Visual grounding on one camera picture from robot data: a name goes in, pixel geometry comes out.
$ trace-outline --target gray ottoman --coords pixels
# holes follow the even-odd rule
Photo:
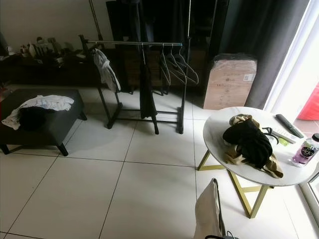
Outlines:
[[[25,131],[21,128],[14,130],[0,122],[0,147],[4,154],[10,153],[7,144],[20,145],[56,145],[63,156],[68,152],[63,140],[68,134],[77,118],[86,120],[83,114],[84,104],[77,90],[61,89],[19,89],[14,91],[0,103],[0,119],[9,116],[12,110],[18,108],[23,102],[37,95],[68,96],[74,100],[69,111],[56,111],[45,115],[45,123],[35,131]]]

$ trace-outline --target black remote control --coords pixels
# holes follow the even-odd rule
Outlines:
[[[298,138],[303,138],[304,136],[294,127],[282,114],[276,115],[276,120],[278,120],[287,130],[289,130],[293,135]]]

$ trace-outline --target white wall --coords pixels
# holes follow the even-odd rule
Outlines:
[[[105,0],[93,5],[104,40],[112,40]],[[55,37],[62,47],[68,42],[74,49],[81,48],[79,34],[97,39],[88,0],[0,0],[0,33],[4,46],[15,51],[38,36]]]

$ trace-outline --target bottle cap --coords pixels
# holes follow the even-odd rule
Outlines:
[[[319,142],[319,133],[314,133],[313,134],[313,140]]]

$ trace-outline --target beige fabric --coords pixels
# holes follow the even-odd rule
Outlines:
[[[255,121],[251,115],[240,114],[237,116],[233,116],[229,120],[229,124],[234,125],[237,123],[241,123],[247,119],[252,119],[252,122],[261,130],[259,123]],[[248,160],[243,157],[243,155],[239,151],[240,146],[232,144],[230,147],[228,147],[227,152],[225,152],[225,161],[235,165],[248,164]],[[269,160],[267,160],[265,166],[261,169],[261,171],[268,173],[274,178],[282,178],[284,176],[283,171],[279,167],[278,160],[276,159],[274,154],[269,157]]]
[[[214,179],[199,196],[195,205],[196,229],[193,239],[204,239],[207,235],[222,237],[219,229],[219,206],[217,185]]]

